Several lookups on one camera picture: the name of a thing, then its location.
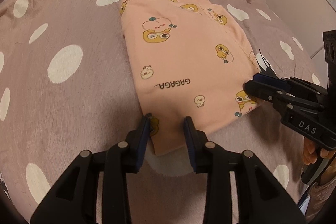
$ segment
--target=white chick cartoon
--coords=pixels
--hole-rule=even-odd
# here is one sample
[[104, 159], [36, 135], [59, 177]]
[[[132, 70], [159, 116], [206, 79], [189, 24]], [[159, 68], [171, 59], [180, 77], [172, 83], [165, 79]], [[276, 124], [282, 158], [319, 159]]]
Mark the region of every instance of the white chick cartoon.
[[148, 79], [153, 76], [154, 71], [152, 70], [151, 66], [145, 66], [143, 67], [143, 70], [141, 72], [141, 78], [142, 79]]
[[203, 95], [198, 95], [195, 97], [194, 102], [197, 105], [197, 107], [202, 107], [204, 106], [205, 97]]

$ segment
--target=pink folded clothing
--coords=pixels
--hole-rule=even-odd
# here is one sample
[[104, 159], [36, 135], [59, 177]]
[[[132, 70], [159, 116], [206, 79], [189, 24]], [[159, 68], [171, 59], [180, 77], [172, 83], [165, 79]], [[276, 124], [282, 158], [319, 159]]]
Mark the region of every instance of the pink folded clothing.
[[258, 106], [243, 91], [259, 71], [252, 47], [222, 6], [208, 0], [123, 0], [120, 13], [155, 154], [184, 145], [186, 116], [211, 133]]

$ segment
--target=bed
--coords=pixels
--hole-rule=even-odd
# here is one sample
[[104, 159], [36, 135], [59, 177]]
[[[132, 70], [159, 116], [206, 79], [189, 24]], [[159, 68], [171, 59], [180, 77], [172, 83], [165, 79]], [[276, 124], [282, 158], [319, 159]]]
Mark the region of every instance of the bed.
[[[226, 8], [244, 30], [261, 70], [319, 84], [309, 55], [265, 0], [209, 1]], [[26, 220], [80, 151], [108, 149], [141, 119], [120, 5], [0, 4], [0, 168]], [[302, 137], [280, 124], [272, 105], [261, 104], [209, 139], [230, 151], [254, 151], [295, 202], [301, 197]], [[148, 143], [141, 172], [127, 179], [134, 223], [201, 223], [206, 177], [192, 173], [186, 148], [157, 156]]]

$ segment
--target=pink clothing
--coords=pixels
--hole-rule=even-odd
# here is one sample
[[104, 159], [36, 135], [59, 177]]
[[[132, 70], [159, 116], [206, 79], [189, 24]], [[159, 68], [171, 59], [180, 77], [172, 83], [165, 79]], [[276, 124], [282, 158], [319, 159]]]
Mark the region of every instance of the pink clothing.
[[208, 0], [123, 0], [120, 13], [155, 154], [184, 145], [182, 122], [214, 132], [256, 108], [243, 84], [259, 71], [232, 16]]

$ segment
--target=metal screw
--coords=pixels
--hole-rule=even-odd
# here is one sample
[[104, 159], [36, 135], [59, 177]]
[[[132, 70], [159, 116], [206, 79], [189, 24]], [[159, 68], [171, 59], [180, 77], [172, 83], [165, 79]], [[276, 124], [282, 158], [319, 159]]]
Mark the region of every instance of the metal screw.
[[90, 155], [90, 151], [89, 150], [83, 150], [80, 155], [81, 155], [81, 157], [86, 158]]
[[213, 143], [213, 142], [206, 142], [206, 143], [205, 143], [205, 147], [206, 147], [206, 148], [210, 148], [210, 149], [212, 149], [212, 148], [215, 148], [215, 146], [216, 146], [216, 144]]
[[118, 147], [120, 147], [120, 148], [125, 148], [125, 147], [127, 147], [127, 145], [128, 145], [128, 143], [125, 142], [125, 141], [122, 141], [122, 142], [118, 143]]
[[251, 150], [245, 150], [244, 156], [248, 158], [252, 158], [254, 156], [253, 152]]

